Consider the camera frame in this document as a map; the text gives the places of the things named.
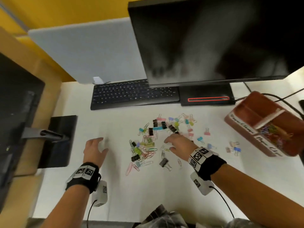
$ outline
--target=monitor screen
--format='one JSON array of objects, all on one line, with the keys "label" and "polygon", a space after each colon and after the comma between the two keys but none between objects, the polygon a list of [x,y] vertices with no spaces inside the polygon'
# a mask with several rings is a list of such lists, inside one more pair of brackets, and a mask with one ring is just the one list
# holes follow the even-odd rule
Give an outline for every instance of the monitor screen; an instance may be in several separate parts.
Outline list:
[{"label": "monitor screen", "polygon": [[283,79],[304,66],[300,0],[142,0],[128,11],[151,85]]}]

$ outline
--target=white desk surface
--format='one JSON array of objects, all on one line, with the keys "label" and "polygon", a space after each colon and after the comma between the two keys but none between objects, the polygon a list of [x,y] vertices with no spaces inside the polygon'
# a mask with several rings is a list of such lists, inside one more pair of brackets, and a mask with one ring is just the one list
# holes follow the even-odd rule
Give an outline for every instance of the white desk surface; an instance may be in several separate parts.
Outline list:
[{"label": "white desk surface", "polygon": [[[284,97],[293,90],[286,80],[249,82],[252,90],[262,93],[277,94]],[[249,91],[243,83],[231,84],[235,98],[244,97]],[[96,137],[109,139],[110,152],[101,168],[102,178],[108,183],[108,202],[91,210],[89,220],[141,222],[161,203],[169,211],[179,211],[188,222],[230,221],[231,214],[217,192],[209,195],[200,194],[190,179],[192,167],[182,161],[179,168],[177,157],[166,153],[172,171],[161,168],[161,151],[157,151],[151,160],[152,165],[134,169],[126,176],[131,162],[129,140],[139,139],[138,129],[147,122],[152,123],[159,114],[162,117],[177,117],[182,113],[193,114],[197,123],[194,125],[194,140],[203,135],[205,128],[210,128],[209,142],[216,146],[217,153],[238,170],[282,193],[304,206],[304,167],[299,157],[267,157],[245,138],[224,122],[224,117],[233,106],[192,106],[180,104],[133,106],[105,110],[90,110],[92,84],[77,82],[63,83],[54,116],[78,115],[77,128],[70,157],[70,163],[64,168],[43,170],[44,179],[37,199],[33,218],[46,218],[64,193],[65,181],[82,164],[85,142]],[[297,104],[297,97],[289,102]],[[156,141],[158,148],[168,136],[160,132]],[[242,152],[238,157],[227,153],[225,147],[230,141],[238,141]],[[235,217],[245,215],[224,195]],[[91,198],[87,205],[87,218]]]}]

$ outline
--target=black keyboard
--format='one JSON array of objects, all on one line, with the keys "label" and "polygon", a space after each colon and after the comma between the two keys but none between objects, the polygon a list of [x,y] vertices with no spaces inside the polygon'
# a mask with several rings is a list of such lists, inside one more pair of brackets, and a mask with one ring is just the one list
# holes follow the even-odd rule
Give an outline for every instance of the black keyboard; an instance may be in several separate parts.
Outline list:
[{"label": "black keyboard", "polygon": [[150,88],[147,79],[95,85],[91,110],[179,102],[178,87]]}]

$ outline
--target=wristband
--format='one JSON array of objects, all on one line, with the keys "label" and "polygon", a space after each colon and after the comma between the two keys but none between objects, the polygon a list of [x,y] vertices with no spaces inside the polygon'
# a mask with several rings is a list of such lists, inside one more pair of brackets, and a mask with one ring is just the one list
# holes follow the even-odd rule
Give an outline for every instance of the wristband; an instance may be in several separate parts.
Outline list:
[{"label": "wristband", "polygon": [[195,169],[204,181],[211,180],[211,175],[227,162],[203,147],[195,149],[188,159],[188,163]]},{"label": "wristband", "polygon": [[67,180],[66,189],[73,185],[84,185],[90,190],[90,194],[96,191],[101,179],[99,167],[92,162],[82,164]]}]

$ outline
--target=left hand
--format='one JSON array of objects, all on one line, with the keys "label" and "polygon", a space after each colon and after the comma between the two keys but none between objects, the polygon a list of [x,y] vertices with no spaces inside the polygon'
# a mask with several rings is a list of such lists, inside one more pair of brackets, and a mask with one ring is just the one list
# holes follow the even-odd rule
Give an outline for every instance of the left hand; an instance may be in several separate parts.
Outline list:
[{"label": "left hand", "polygon": [[104,149],[102,152],[98,149],[98,144],[101,142],[103,138],[95,138],[86,142],[86,147],[83,153],[85,154],[83,157],[83,163],[92,162],[101,168],[103,161],[108,153],[108,148]]}]

